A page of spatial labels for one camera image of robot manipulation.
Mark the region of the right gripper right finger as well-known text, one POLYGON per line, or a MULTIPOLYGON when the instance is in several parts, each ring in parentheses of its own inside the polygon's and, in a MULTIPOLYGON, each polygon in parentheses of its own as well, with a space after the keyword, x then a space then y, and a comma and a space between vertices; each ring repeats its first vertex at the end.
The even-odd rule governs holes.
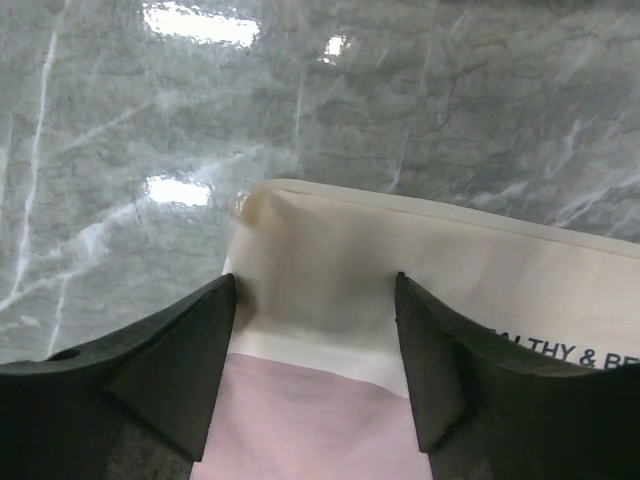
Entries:
POLYGON ((436 479, 635 479, 639 369, 526 349, 395 280, 419 449, 436 479))

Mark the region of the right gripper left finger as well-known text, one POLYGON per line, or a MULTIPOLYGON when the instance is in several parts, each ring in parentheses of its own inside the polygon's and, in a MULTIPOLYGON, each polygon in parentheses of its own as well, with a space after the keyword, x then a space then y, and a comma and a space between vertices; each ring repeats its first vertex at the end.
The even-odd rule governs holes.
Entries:
POLYGON ((236 312, 226 274, 43 361, 1 368, 5 479, 186 479, 204 455, 236 312))

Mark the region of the pink beige underwear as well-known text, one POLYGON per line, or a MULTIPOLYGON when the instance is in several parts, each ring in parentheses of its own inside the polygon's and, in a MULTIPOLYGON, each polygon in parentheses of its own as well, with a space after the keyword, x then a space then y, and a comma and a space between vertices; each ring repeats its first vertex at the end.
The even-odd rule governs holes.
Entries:
POLYGON ((196 479, 635 479, 639 248, 293 180, 236 206, 196 479))

